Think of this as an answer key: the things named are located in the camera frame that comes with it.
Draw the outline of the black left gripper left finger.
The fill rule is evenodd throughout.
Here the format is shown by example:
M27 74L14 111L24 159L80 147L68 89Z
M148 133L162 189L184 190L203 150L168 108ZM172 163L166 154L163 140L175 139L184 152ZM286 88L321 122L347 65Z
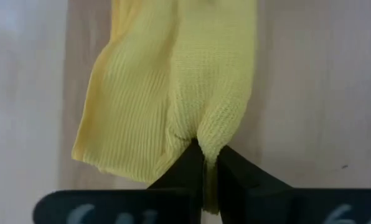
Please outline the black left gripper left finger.
M196 140L146 189L61 190L34 207L35 224L200 223L204 157Z

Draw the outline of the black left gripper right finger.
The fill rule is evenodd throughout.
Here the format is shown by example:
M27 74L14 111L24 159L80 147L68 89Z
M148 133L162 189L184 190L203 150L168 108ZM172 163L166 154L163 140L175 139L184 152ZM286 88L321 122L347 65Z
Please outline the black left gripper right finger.
M371 189L294 188L230 147L218 157L224 223L371 224Z

